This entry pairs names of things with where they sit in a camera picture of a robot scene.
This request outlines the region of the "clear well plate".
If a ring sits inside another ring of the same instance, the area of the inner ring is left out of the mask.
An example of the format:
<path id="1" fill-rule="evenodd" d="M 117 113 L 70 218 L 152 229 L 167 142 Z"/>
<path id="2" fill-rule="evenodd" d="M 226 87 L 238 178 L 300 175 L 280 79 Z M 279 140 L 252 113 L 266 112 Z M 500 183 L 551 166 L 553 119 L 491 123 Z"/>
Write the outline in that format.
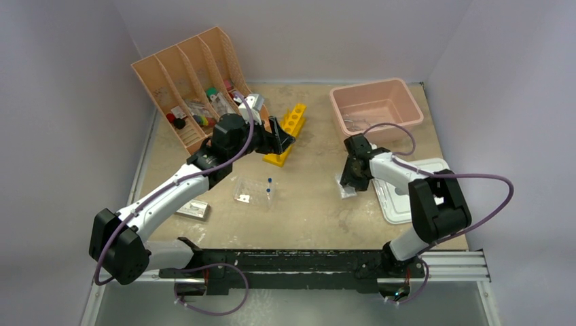
<path id="1" fill-rule="evenodd" d="M 267 186 L 268 178 L 265 181 L 262 181 L 241 177 L 236 182 L 233 199 L 239 203 L 250 204 L 262 209 L 268 209 L 265 203 Z M 274 179 L 272 179 L 271 188 L 275 197 L 276 183 L 274 182 Z"/>

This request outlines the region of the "white packet pouch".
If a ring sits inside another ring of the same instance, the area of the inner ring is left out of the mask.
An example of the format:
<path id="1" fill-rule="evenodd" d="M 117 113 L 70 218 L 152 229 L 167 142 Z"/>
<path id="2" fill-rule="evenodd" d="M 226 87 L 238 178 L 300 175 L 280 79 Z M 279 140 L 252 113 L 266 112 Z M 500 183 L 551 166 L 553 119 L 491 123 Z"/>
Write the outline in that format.
<path id="1" fill-rule="evenodd" d="M 336 174 L 334 177 L 336 185 L 338 187 L 340 198 L 341 199 L 347 199 L 347 198 L 352 198 L 352 197 L 357 196 L 357 192 L 353 187 L 342 186 L 340 184 L 341 176 L 342 176 L 341 174 Z"/>

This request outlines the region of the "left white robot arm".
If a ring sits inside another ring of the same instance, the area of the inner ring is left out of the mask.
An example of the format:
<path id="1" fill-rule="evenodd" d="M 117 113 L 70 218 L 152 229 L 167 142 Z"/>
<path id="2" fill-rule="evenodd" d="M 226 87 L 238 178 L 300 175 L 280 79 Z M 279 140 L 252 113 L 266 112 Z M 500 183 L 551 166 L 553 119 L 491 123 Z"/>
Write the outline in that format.
<path id="1" fill-rule="evenodd" d="M 202 259 L 188 240 L 175 240 L 156 249 L 146 242 L 178 209 L 209 191 L 232 172 L 237 159 L 251 153 L 282 154 L 295 137 L 275 117 L 270 130 L 236 113 L 222 116 L 211 137 L 203 140 L 185 164 L 153 192 L 116 212 L 103 209 L 92 226 L 89 254 L 96 260 L 94 283 L 104 285 L 101 270 L 111 280 L 130 284 L 148 270 L 177 269 L 193 278 L 202 271 Z"/>

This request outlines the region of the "metal crucible tongs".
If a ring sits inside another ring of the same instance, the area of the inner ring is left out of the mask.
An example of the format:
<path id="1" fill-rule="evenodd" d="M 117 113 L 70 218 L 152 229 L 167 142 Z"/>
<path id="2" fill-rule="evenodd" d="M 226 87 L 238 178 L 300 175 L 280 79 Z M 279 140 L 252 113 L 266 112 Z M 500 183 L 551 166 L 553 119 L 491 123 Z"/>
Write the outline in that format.
<path id="1" fill-rule="evenodd" d="M 343 116 L 342 120 L 350 132 L 363 132 L 372 126 L 364 117 Z"/>

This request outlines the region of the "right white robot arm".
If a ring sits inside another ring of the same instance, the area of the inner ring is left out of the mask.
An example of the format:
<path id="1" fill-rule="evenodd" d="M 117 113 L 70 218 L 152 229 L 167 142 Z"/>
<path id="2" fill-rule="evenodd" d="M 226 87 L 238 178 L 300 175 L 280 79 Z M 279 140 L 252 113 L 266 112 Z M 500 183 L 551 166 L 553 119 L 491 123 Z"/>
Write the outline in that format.
<path id="1" fill-rule="evenodd" d="M 371 180 L 379 179 L 409 197 L 411 228 L 382 249 L 381 266 L 389 276 L 400 275 L 429 245 L 471 225 L 471 213 L 451 170 L 421 170 L 397 159 L 390 150 L 373 146 L 362 134 L 348 137 L 344 146 L 347 157 L 342 187 L 364 192 Z"/>

